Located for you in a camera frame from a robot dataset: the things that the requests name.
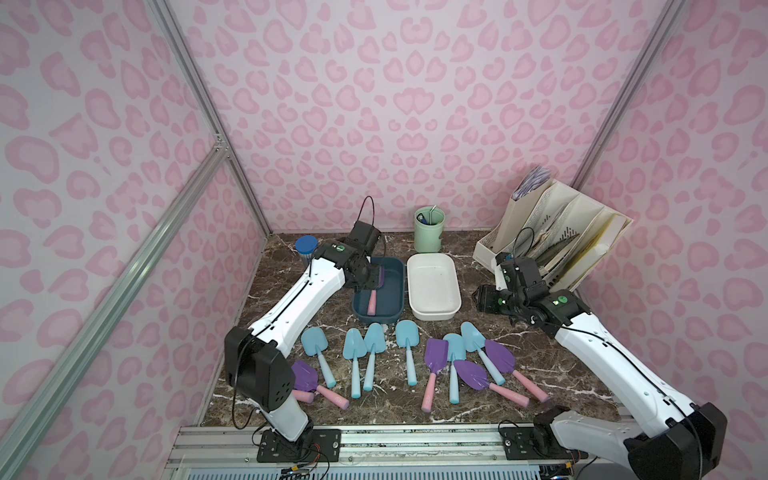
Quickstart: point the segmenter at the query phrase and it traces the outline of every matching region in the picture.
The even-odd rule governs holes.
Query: pink leopard print wall
[[[174,0],[276,231],[492,227],[531,163],[569,181],[662,0]]]
[[[0,436],[211,145],[141,0],[0,2]]]
[[[159,478],[205,408],[263,242],[223,165],[20,479]]]
[[[588,185],[635,219],[583,292],[606,326],[727,415],[713,480],[768,468],[768,5],[699,0]]]

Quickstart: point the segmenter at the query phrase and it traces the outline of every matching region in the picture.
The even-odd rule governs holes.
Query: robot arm
[[[304,274],[288,293],[247,329],[234,327],[224,340],[227,381],[246,396],[277,433],[306,448],[312,422],[291,395],[296,377],[286,358],[304,327],[343,287],[378,288],[379,266],[369,257],[380,232],[357,221],[347,237],[315,251]]]
[[[497,262],[496,285],[475,292],[478,310],[542,328],[584,362],[637,422],[605,422],[559,408],[548,429],[560,445],[624,465],[641,480],[698,479],[717,466],[727,423],[720,410],[711,403],[697,406],[659,378],[573,293],[550,293],[533,259],[504,260],[500,254]]]

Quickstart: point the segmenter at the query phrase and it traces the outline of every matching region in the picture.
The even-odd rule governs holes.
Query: brown marble surface
[[[507,317],[478,313],[472,304],[472,292],[481,283],[493,283],[491,274],[472,261],[475,242],[484,232],[446,232],[443,234],[442,252],[454,260],[458,284],[462,291],[462,308],[449,321],[423,322],[416,320],[406,298],[406,310],[403,319],[413,319],[419,326],[420,342],[413,349],[416,375],[419,384],[408,386],[406,381],[405,349],[395,343],[394,325],[384,326],[387,350],[376,355],[376,377],[372,392],[362,391],[360,399],[352,399],[349,386],[352,363],[342,357],[346,331],[357,327],[365,335],[366,326],[354,316],[351,302],[352,290],[344,289],[330,298],[310,322],[310,326],[323,328],[328,339],[325,357],[336,377],[334,391],[348,398],[351,406],[343,411],[322,396],[317,396],[311,405],[300,404],[316,425],[338,424],[398,424],[398,423],[496,423],[502,419],[528,421],[548,406],[540,404],[533,395],[525,390],[511,374],[506,374],[504,387],[513,389],[531,397],[531,406],[522,409],[517,404],[501,397],[495,392],[484,390],[477,392],[463,382],[459,382],[458,405],[450,403],[448,398],[449,376],[447,370],[438,376],[435,388],[435,401],[432,413],[422,412],[421,404],[424,388],[429,377],[429,370],[424,359],[426,339],[430,336],[442,338],[446,333],[460,333],[462,322],[471,321],[487,339],[496,340],[506,345],[517,359],[518,370],[536,382],[552,396],[550,402],[565,405],[580,413],[605,420],[618,420],[616,405],[611,393],[603,383],[573,354],[549,339],[542,331],[527,329],[522,323],[510,325]],[[339,236],[316,235],[322,242]],[[303,264],[293,243],[298,235],[273,235],[268,243],[259,265],[256,279],[250,291],[240,325],[250,325],[266,313],[303,272]],[[415,254],[412,233],[387,233],[387,256],[398,257],[403,262]],[[382,242],[379,241],[374,255],[382,254]],[[317,358],[308,357],[296,343],[289,361],[301,359],[319,372]],[[477,353],[468,353],[467,360],[482,364]],[[360,376],[365,375],[367,357],[360,359]],[[211,399],[210,406],[202,426],[232,425],[231,409],[232,389],[220,375]],[[239,425],[247,418],[250,408],[237,398],[236,417]],[[254,414],[251,425],[260,425],[260,415]]]

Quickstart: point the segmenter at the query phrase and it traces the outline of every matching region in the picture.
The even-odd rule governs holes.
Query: pink and purple shovel
[[[501,343],[494,342],[493,340],[486,340],[485,353],[488,355],[488,358],[491,359],[493,364],[496,365],[499,372],[511,373],[514,375],[530,393],[534,394],[539,402],[544,403],[549,400],[548,393],[540,389],[538,385],[515,369],[515,356]]]
[[[427,390],[424,391],[422,410],[430,413],[432,411],[432,400],[435,399],[435,380],[437,379],[437,374],[448,365],[448,342],[440,339],[428,339],[427,350],[424,353],[424,363],[427,364],[432,373],[429,374]]]
[[[338,406],[341,410],[346,410],[349,408],[349,400],[345,399],[333,390],[328,390],[326,387],[318,385],[317,370],[312,368],[311,365],[302,362],[301,360],[297,360],[290,368],[293,370],[293,374],[296,375],[296,383],[294,384],[295,390],[293,390],[294,396],[296,396],[296,390],[301,392],[314,392],[317,390],[334,405]]]
[[[462,380],[464,380],[464,383],[471,386],[473,389],[491,389],[499,395],[510,399],[520,406],[526,408],[528,407],[530,399],[527,396],[520,395],[517,392],[512,392],[511,390],[508,390],[503,386],[498,386],[495,383],[490,383],[488,381],[488,374],[480,365],[468,362],[467,360],[455,360],[453,362],[453,366],[456,368],[458,376],[462,377]]]

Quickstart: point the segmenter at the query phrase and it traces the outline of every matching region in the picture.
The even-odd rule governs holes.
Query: shovel handle
[[[376,352],[371,350],[368,355],[368,367],[366,368],[366,380],[362,383],[362,389],[366,392],[373,390],[373,370],[376,367]]]
[[[341,410],[346,410],[349,408],[349,400],[345,399],[344,397],[334,392],[333,390],[328,390],[326,387],[322,385],[318,385],[317,391],[320,392],[322,396],[330,400],[334,405],[339,407]]]
[[[488,386],[491,390],[498,393],[499,395],[510,399],[511,401],[517,403],[521,407],[527,408],[529,402],[531,401],[527,396],[520,395],[517,392],[512,392],[509,389],[504,388],[503,386],[498,386],[495,383],[492,383]]]
[[[357,357],[352,359],[352,398],[360,398],[360,365]]]
[[[413,365],[413,353],[411,346],[406,347],[406,369],[408,370],[408,384],[414,386],[416,382],[416,367]]]
[[[527,376],[515,370],[512,375],[523,384],[523,386],[538,399],[539,402],[544,403],[549,400],[549,394],[540,389],[538,385],[533,383]]]
[[[498,369],[496,368],[496,365],[493,364],[491,359],[489,359],[488,356],[485,355],[485,352],[483,352],[482,349],[478,349],[478,354],[480,355],[480,359],[485,365],[485,369],[488,370],[488,373],[490,373],[491,376],[493,377],[493,381],[496,382],[496,385],[504,385],[504,382],[506,382],[506,380],[502,376],[502,373],[498,371]]]
[[[451,362],[451,389],[450,389],[451,403],[456,405],[458,403],[458,375],[456,374],[456,367]]]
[[[422,400],[422,411],[430,413],[432,411],[432,400],[435,399],[435,379],[437,375],[435,373],[429,374],[429,381],[427,382],[427,390],[424,391],[424,399]]]
[[[301,390],[293,390],[291,392],[293,398],[304,403],[312,403],[315,401],[315,394],[312,392],[303,392]]]
[[[332,389],[336,386],[336,379],[333,378],[333,372],[331,372],[331,367],[328,366],[328,362],[326,362],[326,357],[323,356],[321,352],[317,353],[317,361],[320,362],[320,370],[323,372],[323,378],[326,380],[326,386],[329,389]]]

